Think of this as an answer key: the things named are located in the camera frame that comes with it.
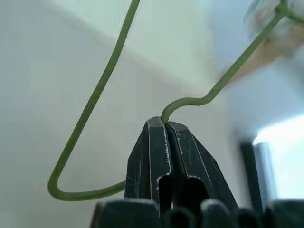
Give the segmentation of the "black box-shaped object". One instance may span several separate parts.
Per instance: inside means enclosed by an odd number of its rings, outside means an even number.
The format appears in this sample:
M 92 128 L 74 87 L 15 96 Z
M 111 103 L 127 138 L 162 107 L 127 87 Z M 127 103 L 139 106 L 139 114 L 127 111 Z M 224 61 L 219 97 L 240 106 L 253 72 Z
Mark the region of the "black box-shaped object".
M 260 145 L 254 144 L 251 138 L 245 138 L 240 141 L 239 149 L 245 166 L 252 208 L 256 212 L 263 212 L 269 197 Z

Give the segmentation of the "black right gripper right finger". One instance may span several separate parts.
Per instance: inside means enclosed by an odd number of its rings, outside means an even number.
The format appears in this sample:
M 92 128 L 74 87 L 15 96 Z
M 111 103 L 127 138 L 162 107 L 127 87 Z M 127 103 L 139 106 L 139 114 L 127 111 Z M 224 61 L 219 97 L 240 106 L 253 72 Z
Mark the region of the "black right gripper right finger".
M 175 202 L 198 211 L 203 200 L 217 199 L 229 211 L 237 209 L 236 200 L 217 162 L 189 128 L 168 122 L 166 130 L 177 187 Z

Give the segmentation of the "green wire hanger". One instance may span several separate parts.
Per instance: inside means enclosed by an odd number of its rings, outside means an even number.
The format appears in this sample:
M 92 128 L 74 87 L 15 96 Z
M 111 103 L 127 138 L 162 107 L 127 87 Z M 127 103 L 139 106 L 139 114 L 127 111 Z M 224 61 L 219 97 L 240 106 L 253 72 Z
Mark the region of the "green wire hanger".
M 93 90 L 86 106 L 84 107 L 80 118 L 75 125 L 50 177 L 47 184 L 47 190 L 49 194 L 61 201 L 85 201 L 96 200 L 105 197 L 115 195 L 125 189 L 125 181 L 119 182 L 110 187 L 106 187 L 99 190 L 83 191 L 83 192 L 64 192 L 57 186 L 58 179 L 92 113 L 94 110 L 113 70 L 119 60 L 121 52 L 123 50 L 128 32 L 138 9 L 140 0 L 132 0 L 126 16 L 124 18 L 117 42 L 111 54 L 111 57 L 103 71 L 95 89 Z M 215 97 L 222 91 L 227 84 L 233 79 L 237 72 L 243 67 L 244 63 L 252 56 L 255 50 L 261 45 L 266 37 L 274 30 L 279 21 L 287 17 L 289 20 L 294 21 L 297 24 L 304 26 L 304 13 L 297 14 L 295 7 L 293 7 L 288 0 L 279 0 L 279 3 L 274 8 L 274 15 L 263 30 L 256 36 L 252 43 L 246 48 L 246 50 L 238 57 L 234 64 L 227 70 L 223 77 L 209 90 L 209 92 L 203 97 L 184 97 L 177 99 L 167 105 L 161 113 L 161 121 L 166 124 L 169 121 L 170 116 L 177 109 L 184 106 L 204 106 L 209 104 L 215 99 Z

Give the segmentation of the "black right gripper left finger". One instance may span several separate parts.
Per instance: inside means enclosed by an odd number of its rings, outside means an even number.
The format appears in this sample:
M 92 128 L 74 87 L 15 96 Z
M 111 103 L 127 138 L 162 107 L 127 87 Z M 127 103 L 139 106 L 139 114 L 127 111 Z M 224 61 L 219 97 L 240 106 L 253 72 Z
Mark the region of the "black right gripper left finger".
M 172 204 L 172 172 L 168 134 L 156 116 L 145 122 L 128 158 L 124 197 L 153 200 L 166 213 Z

